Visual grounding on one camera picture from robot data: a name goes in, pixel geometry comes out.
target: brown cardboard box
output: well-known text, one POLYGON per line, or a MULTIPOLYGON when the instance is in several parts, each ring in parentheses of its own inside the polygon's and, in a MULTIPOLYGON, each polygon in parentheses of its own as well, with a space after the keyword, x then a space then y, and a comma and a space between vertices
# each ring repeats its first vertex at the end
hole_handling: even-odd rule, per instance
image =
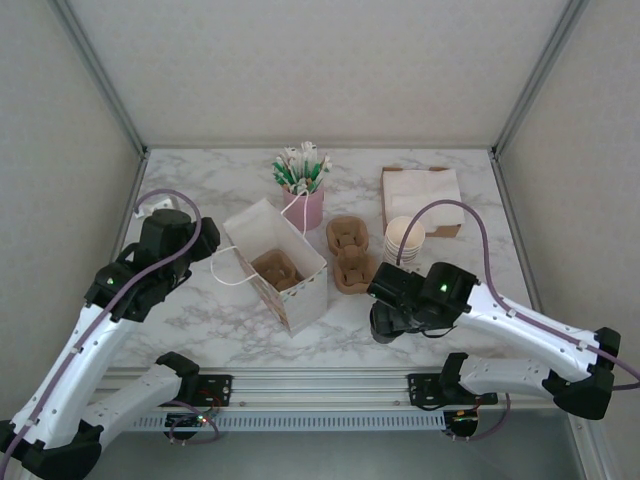
MULTIPOLYGON (((404 170, 400 167, 382 167, 382 175, 380 175, 380 196, 382 197, 382 232, 387 231, 387 209, 384 205, 384 172, 401 172, 404 170)), ((431 167, 429 168, 432 172, 441 172, 442 170, 447 170, 444 167, 431 167)), ((442 237, 442 238, 453 238, 458 235, 460 231, 460 227, 462 225, 442 225, 436 229, 435 232, 427 232, 426 237, 442 237)))

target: bag handle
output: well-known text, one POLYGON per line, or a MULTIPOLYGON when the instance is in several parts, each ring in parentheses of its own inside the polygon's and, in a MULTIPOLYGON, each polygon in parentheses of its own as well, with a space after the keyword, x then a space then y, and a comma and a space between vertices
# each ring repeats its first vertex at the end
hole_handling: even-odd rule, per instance
POLYGON ((254 273, 253 275, 248 276, 247 278, 240 280, 239 282, 234 282, 234 283, 230 283, 230 282, 225 282, 224 280, 222 280, 220 277, 218 277, 216 275, 216 273, 213 271, 213 259, 215 258, 216 255, 219 255, 221 253, 226 252, 227 250, 232 250, 234 248, 238 248, 235 245, 231 245, 230 247, 227 248, 223 248, 222 250, 218 250, 216 253, 214 253, 213 255, 211 255, 211 262, 210 262, 210 269, 211 269, 211 275, 213 275, 213 278, 215 278, 216 280, 218 280, 220 283, 222 283, 223 285, 228 285, 230 287, 235 287, 236 285, 242 285, 243 283, 248 282, 249 280, 251 280, 254 277, 258 276, 258 273, 254 273))
POLYGON ((307 187, 303 187, 302 191, 296 195, 296 198, 294 198, 291 203, 289 205, 287 205, 286 207, 284 207, 284 209, 280 212, 282 215, 284 215, 284 212, 286 212, 287 210, 289 210, 289 208, 298 201, 298 199, 304 195, 307 194, 304 197, 304 212, 302 213, 302 218, 303 218, 303 224, 304 224, 304 229, 302 230, 302 236, 304 237, 307 234, 307 202, 309 201, 309 196, 311 195, 309 193, 309 190, 307 190, 307 187))
MULTIPOLYGON (((309 201, 309 191, 307 190, 306 187, 303 188, 302 192, 300 192, 298 195, 296 195, 296 198, 293 199, 293 201, 291 203, 289 203, 289 205, 287 205, 286 207, 284 207, 284 209, 280 212, 280 214, 284 215, 284 212, 286 212, 287 210, 289 210, 289 208, 298 201, 298 199, 304 195, 307 194, 307 196, 304 199, 304 213, 303 213, 303 219, 304 219, 304 230, 302 232, 302 236, 304 237, 307 234, 307 202, 309 201)), ((222 280, 220 277, 218 277, 216 275, 216 272, 213 271, 213 259, 216 257, 216 255, 219 255, 221 253, 226 252, 227 250, 232 250, 234 248, 238 248, 235 245, 231 245, 230 247, 227 248, 223 248, 222 250, 218 250, 216 253, 214 253, 213 255, 211 255, 211 261, 209 263, 209 268, 211 270, 211 275, 213 275, 213 278, 215 278, 218 282, 222 283, 223 285, 228 285, 229 287, 235 287, 236 285, 242 285, 243 283, 248 282, 249 280, 251 280, 252 278, 255 278, 258 275, 258 273, 254 273, 253 275, 248 276, 247 278, 244 278, 242 280, 240 280, 239 282, 226 282, 224 280, 222 280)))

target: metal frame edge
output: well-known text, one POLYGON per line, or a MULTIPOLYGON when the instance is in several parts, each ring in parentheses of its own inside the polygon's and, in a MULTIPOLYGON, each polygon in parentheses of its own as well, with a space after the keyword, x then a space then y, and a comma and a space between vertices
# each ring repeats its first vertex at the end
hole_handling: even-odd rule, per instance
POLYGON ((118 227, 118 233, 113 245, 113 250, 111 250, 111 261, 114 261, 116 259, 116 257, 122 250, 122 245, 124 245, 124 241, 127 236, 127 230, 129 229, 131 214, 133 213, 133 207, 135 206, 136 199, 138 198, 138 193, 140 192, 140 187, 142 186, 142 180, 144 179, 144 174, 147 171, 147 165, 149 164, 150 155, 151 153, 149 151, 146 151, 140 159, 140 162, 138 163, 136 176, 133 179, 133 185, 131 185, 129 197, 127 198, 127 204, 122 214, 122 220, 120 220, 120 226, 118 227))
MULTIPOLYGON (((539 290, 513 209, 507 182, 500 165, 500 156, 495 153, 495 150, 489 150, 488 154, 507 217, 507 223, 513 236, 516 254, 520 262, 531 305, 535 310, 543 312, 539 290)), ((587 480, 616 480, 622 478, 616 468, 615 457, 609 448, 602 423, 586 421, 569 415, 569 424, 585 478, 587 480)))
POLYGON ((116 123, 138 155, 144 156, 145 146, 142 139, 69 2, 67 0, 47 0, 47 3, 67 34, 116 123))
MULTIPOLYGON (((226 411, 252 412, 385 412, 416 411, 409 400, 409 373, 435 373, 439 367, 415 368, 205 368, 201 374, 233 375, 231 400, 226 411)), ((144 369, 109 369, 93 397, 99 401, 138 378, 144 369)), ((548 399, 512 396, 514 410, 555 410, 548 399)), ((443 410, 457 410, 449 405, 443 410)), ((487 410, 503 410, 500 397, 487 410)))
POLYGON ((571 36, 575 26, 578 24, 578 20, 589 4, 589 1, 590 0, 568 1, 553 30, 553 33, 549 37, 538 61, 533 67, 522 92, 520 92, 518 100, 516 100, 515 105, 511 109, 511 113, 502 127, 502 131, 498 135, 498 139, 496 140, 494 147, 496 155, 499 156, 504 153, 515 137, 520 125, 522 125, 524 118, 531 108, 531 105, 533 105, 538 92, 549 76, 549 73, 555 65, 564 46, 569 41, 569 37, 571 36))

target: white paper cup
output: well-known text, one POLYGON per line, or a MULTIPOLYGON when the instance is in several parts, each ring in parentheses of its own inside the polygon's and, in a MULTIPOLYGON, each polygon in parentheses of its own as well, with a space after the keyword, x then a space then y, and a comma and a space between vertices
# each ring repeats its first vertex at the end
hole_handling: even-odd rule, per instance
MULTIPOLYGON (((404 233, 409 227, 409 223, 411 223, 411 217, 396 217, 389 222, 389 225, 387 225, 387 231, 384 235, 383 255, 386 262, 393 264, 396 263, 398 251, 400 250, 400 243, 402 242, 404 233)), ((418 256, 418 253, 422 248, 422 244, 424 243, 424 237, 424 227, 420 222, 416 222, 411 229, 409 237, 407 238, 407 243, 402 250, 401 261, 403 263, 410 262, 418 256)))

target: marble table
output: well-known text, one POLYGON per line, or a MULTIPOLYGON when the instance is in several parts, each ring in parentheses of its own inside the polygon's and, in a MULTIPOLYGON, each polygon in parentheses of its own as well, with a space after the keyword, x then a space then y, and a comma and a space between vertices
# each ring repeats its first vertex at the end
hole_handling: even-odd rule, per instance
MULTIPOLYGON (((274 149, 153 150, 141 193, 169 187, 191 197, 204 216, 222 228, 223 221, 266 197, 283 207, 282 194, 271 177, 274 149)), ((326 180, 324 221, 308 233, 314 248, 329 260, 326 223, 338 216, 360 216, 371 235, 369 253, 382 255, 380 174, 383 166, 424 169, 431 166, 457 171, 462 200, 478 210, 487 224, 492 270, 498 289, 528 305, 500 195, 487 152, 482 150, 327 150, 334 169, 326 180)), ((136 241, 142 221, 132 219, 127 243, 136 241)), ((221 247, 228 246, 223 238, 221 247)), ((243 273, 234 255, 216 258, 216 272, 229 281, 243 273)), ((428 238, 419 256, 422 274, 435 261, 447 261, 484 279, 482 246, 477 225, 466 214, 456 238, 428 238)), ((322 369, 327 367, 411 368, 442 365, 448 353, 465 351, 483 356, 515 355, 497 340, 463 329, 445 338, 428 340, 403 335, 379 345, 369 329, 366 295, 339 293, 329 274, 329 305, 324 317, 294 338, 269 312, 249 283, 230 287, 211 275, 209 262, 192 265, 193 276, 167 300, 154 307, 140 330, 118 353, 112 367, 147 368, 170 350, 182 353, 204 368, 322 369)))

